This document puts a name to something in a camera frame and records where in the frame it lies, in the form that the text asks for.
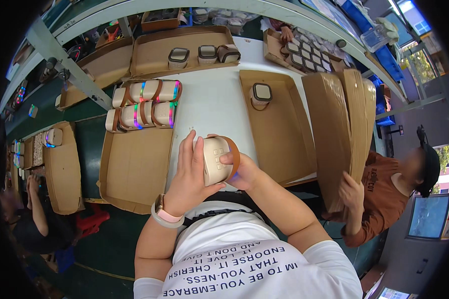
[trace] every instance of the bangle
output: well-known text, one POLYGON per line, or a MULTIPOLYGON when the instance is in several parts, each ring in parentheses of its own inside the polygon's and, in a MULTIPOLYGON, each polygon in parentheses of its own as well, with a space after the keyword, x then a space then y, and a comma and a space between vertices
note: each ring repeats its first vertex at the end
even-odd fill
POLYGON ((155 203, 151 205, 151 216, 158 222, 161 226, 167 227, 167 228, 178 228, 181 225, 183 225, 183 222, 185 222, 185 216, 182 216, 181 219, 178 222, 169 222, 158 216, 155 212, 155 203))

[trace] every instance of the orange long-sleeve shirt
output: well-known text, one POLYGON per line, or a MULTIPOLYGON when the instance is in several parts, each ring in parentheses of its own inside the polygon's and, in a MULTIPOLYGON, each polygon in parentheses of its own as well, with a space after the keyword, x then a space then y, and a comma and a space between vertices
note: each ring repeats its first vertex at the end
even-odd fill
MULTIPOLYGON (((399 162, 369 152, 362 175, 364 185, 364 213, 362 227, 352 236, 346 236, 346 226, 341 235, 347 247, 358 247, 393 225, 404 212, 409 197, 397 190, 391 176, 399 172, 399 162)), ((331 221, 344 222, 342 213, 323 215, 331 221)))

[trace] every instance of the red stool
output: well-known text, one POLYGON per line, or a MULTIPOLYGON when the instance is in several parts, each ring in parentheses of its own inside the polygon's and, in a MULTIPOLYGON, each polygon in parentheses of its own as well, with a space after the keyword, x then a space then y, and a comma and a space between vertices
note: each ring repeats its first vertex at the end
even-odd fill
POLYGON ((84 238, 92 233, 96 233, 100 230, 100 224, 110 219, 110 214, 100 209, 100 204, 92 203, 91 208, 95 212, 94 215, 87 218, 80 218, 77 215, 77 228, 83 231, 81 238, 84 238))

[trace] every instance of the hand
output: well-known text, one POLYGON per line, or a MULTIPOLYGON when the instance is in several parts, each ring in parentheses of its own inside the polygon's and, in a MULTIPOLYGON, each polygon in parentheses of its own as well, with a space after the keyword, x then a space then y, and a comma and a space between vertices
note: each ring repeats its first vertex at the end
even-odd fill
POLYGON ((198 137, 193 152, 195 136, 196 131, 192 130, 180 143, 178 168, 163 198, 163 210, 175 217, 182 216, 207 197, 226 187, 225 183, 204 186, 204 141, 201 136, 198 137))
POLYGON ((291 31, 291 29, 289 29, 289 27, 287 26, 283 26, 281 27, 281 39, 282 41, 284 41, 285 43, 290 43, 293 41, 293 32, 291 31))
POLYGON ((364 210, 364 186, 361 182, 356 183, 346 171, 343 171, 341 185, 339 186, 339 197, 350 212, 362 214, 364 210))
MULTIPOLYGON (((229 152, 222 155, 220 157, 220 162, 223 164, 233 164, 233 154, 229 152)), ((240 152, 238 172, 226 182, 239 190, 248 190, 255 186, 257 177, 260 173, 261 169, 257 167, 253 159, 240 152)))
POLYGON ((38 194, 38 188, 40 186, 40 178, 37 175, 30 175, 27 178, 27 193, 29 194, 38 194))

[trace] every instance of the black hat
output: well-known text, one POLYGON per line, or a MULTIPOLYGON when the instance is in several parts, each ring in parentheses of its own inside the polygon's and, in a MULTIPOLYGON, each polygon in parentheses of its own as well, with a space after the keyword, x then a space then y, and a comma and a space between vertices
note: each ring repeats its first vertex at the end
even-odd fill
POLYGON ((416 191, 421 193, 423 197, 428 197, 431 193, 432 187, 437 183, 439 174, 441 172, 441 164, 439 162, 439 156, 437 152, 428 144, 428 137, 424 127, 420 125, 417 130, 421 148, 424 150, 425 159, 423 167, 423 183, 420 184, 416 191))

